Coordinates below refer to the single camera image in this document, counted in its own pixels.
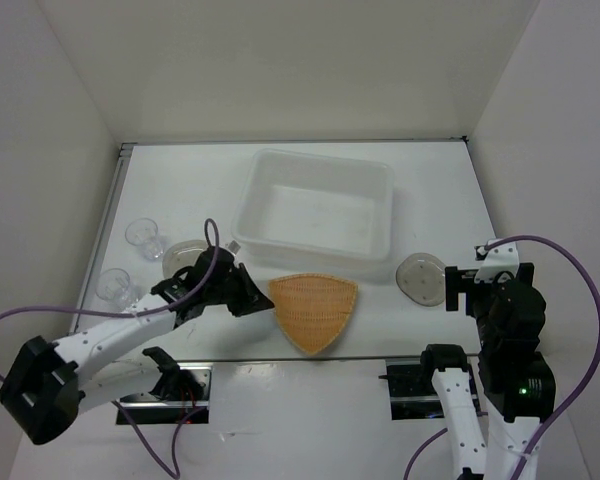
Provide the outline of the orange woven triangular plate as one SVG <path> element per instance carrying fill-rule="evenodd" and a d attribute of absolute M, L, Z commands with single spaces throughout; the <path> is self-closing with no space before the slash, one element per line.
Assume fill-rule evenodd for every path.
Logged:
<path fill-rule="evenodd" d="M 303 354 L 315 356 L 347 327 L 358 285 L 332 275 L 305 273 L 272 279 L 268 291 L 280 330 Z"/>

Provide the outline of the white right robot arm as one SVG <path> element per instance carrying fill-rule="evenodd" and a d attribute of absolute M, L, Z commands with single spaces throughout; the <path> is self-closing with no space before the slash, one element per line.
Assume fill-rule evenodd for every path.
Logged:
<path fill-rule="evenodd" d="M 536 475 L 526 452 L 531 437 L 552 414 L 554 375 L 538 350 L 546 302 L 532 285 L 533 267 L 504 270 L 480 280 L 474 270 L 445 270 L 445 305 L 459 307 L 476 322 L 478 374 L 486 400 L 488 429 L 481 429 L 470 388 L 470 365 L 458 345 L 430 344 L 422 352 L 418 381 L 436 393 L 452 451 L 454 479 L 508 479 L 518 461 Z"/>

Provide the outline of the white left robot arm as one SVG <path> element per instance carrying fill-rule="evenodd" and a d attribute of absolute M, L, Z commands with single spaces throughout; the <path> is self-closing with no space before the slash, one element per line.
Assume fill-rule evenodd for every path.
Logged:
<path fill-rule="evenodd" d="M 33 444 L 43 445 L 80 414 L 112 400 L 188 393 L 194 378 L 150 342 L 217 305 L 234 317 L 274 306 L 233 253 L 210 247 L 121 316 L 55 341 L 41 336 L 27 341 L 2 382 L 0 403 Z"/>

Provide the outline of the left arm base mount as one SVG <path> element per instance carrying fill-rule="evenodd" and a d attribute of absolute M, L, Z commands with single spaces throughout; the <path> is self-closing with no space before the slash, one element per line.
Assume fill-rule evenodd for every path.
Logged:
<path fill-rule="evenodd" d="M 212 380 L 211 363 L 182 362 L 189 383 L 173 387 L 168 394 L 137 393 L 122 397 L 121 406 L 138 425 L 207 424 Z"/>

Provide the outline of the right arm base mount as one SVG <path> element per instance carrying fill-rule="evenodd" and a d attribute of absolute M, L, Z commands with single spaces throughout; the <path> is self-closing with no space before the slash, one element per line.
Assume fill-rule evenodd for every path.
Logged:
<path fill-rule="evenodd" d="M 480 411 L 480 401 L 467 361 L 434 360 L 423 366 L 419 358 L 389 358 L 385 360 L 386 372 L 379 376 L 388 387 L 391 419 L 420 420 L 443 418 L 443 410 L 437 393 L 431 383 L 434 366 L 462 368 L 469 374 L 469 389 L 476 411 Z"/>

